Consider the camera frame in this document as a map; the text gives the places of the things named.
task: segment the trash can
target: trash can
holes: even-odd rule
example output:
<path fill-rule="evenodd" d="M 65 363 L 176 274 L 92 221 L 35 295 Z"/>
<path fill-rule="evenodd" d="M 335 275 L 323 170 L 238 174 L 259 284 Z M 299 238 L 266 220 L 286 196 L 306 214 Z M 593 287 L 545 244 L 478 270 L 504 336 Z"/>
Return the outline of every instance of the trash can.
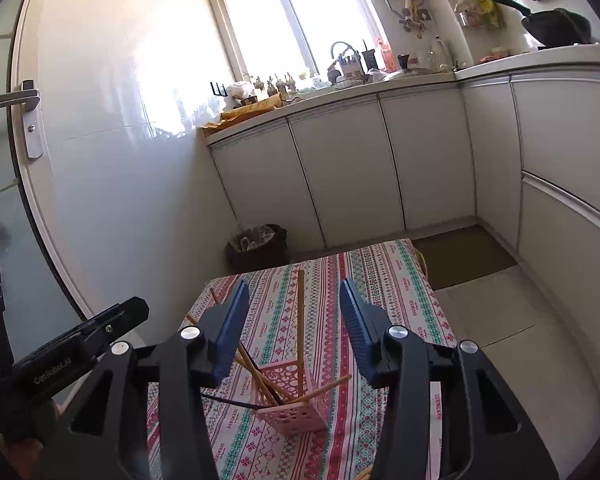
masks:
<path fill-rule="evenodd" d="M 246 229 L 226 245 L 226 256 L 239 274 L 287 265 L 286 229 L 277 224 Z"/>

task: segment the brown floor mat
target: brown floor mat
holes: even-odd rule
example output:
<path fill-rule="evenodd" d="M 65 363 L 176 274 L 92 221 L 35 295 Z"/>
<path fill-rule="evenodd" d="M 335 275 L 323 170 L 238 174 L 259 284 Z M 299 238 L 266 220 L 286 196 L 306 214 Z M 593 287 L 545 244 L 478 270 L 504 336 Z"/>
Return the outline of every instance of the brown floor mat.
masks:
<path fill-rule="evenodd" d="M 473 225 L 413 240 L 427 261 L 434 290 L 514 266 L 516 261 L 484 228 Z"/>

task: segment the cabinet door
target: cabinet door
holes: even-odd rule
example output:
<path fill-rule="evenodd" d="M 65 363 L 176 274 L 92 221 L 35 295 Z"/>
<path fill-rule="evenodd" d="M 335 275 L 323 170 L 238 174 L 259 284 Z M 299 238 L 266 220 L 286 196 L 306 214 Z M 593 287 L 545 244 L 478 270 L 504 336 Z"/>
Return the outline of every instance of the cabinet door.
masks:
<path fill-rule="evenodd" d="M 513 76 L 524 170 L 600 210 L 600 72 Z"/>
<path fill-rule="evenodd" d="M 600 215 L 525 176 L 520 255 L 560 299 L 600 384 Z"/>
<path fill-rule="evenodd" d="M 474 151 L 477 215 L 510 245 L 518 243 L 520 138 L 509 78 L 462 88 Z"/>
<path fill-rule="evenodd" d="M 402 91 L 380 102 L 407 229 L 474 216 L 474 168 L 460 91 Z"/>
<path fill-rule="evenodd" d="M 289 121 L 327 246 L 404 230 L 394 160 L 375 98 Z"/>
<path fill-rule="evenodd" d="M 314 205 L 286 121 L 254 128 L 213 147 L 240 224 L 279 224 L 291 251 L 324 248 Z"/>

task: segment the wok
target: wok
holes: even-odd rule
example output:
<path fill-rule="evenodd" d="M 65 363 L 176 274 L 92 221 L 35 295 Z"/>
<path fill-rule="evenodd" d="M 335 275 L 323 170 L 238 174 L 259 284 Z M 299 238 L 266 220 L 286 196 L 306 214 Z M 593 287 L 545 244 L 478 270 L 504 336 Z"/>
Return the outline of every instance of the wok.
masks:
<path fill-rule="evenodd" d="M 591 24 L 580 14 L 558 7 L 554 10 L 531 12 L 531 9 L 514 0 L 491 0 L 519 10 L 526 31 L 544 46 L 568 46 L 574 43 L 591 43 Z"/>

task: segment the countertop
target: countertop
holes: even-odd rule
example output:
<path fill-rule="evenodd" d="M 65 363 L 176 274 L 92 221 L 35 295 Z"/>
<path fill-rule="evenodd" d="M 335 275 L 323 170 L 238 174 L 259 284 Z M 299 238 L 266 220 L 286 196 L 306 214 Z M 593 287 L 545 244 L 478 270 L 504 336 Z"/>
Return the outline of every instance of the countertop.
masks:
<path fill-rule="evenodd" d="M 293 103 L 282 108 L 277 108 L 267 112 L 266 114 L 262 114 L 236 124 L 235 126 L 230 126 L 225 130 L 221 130 L 216 134 L 208 136 L 206 138 L 206 143 L 213 144 L 219 140 L 239 134 L 248 128 L 269 123 L 271 121 L 275 121 L 276 119 L 287 117 L 291 114 L 309 110 L 310 108 L 331 104 L 353 97 L 376 94 L 398 88 L 462 81 L 470 78 L 483 77 L 523 68 L 569 64 L 600 64 L 600 44 L 548 48 L 545 50 L 528 52 L 526 54 L 518 54 L 517 56 L 505 57 L 496 61 L 465 68 L 464 70 L 459 70 L 455 73 L 411 76 L 333 91 L 327 94 L 318 95 L 313 98 L 307 98 L 303 101 Z"/>

